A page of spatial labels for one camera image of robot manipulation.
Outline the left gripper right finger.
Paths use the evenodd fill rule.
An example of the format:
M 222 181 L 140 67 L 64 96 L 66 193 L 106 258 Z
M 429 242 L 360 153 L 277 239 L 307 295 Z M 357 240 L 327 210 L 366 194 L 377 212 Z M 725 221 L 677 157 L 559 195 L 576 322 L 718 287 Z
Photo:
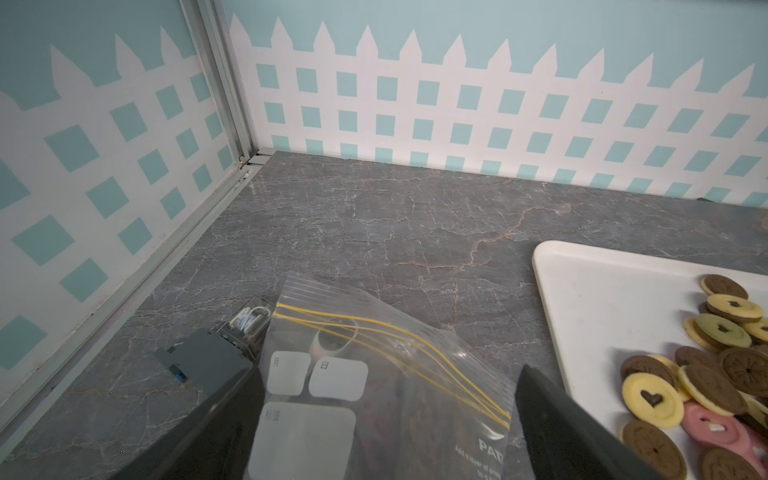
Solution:
M 541 371 L 522 368 L 515 404 L 538 479 L 658 479 L 660 475 Z

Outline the ziploc bag with yellow chick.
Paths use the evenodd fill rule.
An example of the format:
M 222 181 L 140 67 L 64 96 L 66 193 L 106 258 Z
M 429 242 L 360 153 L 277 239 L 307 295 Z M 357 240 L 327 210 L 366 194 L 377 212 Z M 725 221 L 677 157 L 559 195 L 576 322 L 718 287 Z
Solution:
M 266 332 L 248 479 L 498 479 L 514 385 L 454 333 L 290 274 Z

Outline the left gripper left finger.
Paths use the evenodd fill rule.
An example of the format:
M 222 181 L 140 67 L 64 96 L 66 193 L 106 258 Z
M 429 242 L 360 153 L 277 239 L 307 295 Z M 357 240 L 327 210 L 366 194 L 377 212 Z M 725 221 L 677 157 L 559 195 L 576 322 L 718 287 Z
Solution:
M 242 479 L 265 390 L 259 369 L 238 372 L 115 479 Z

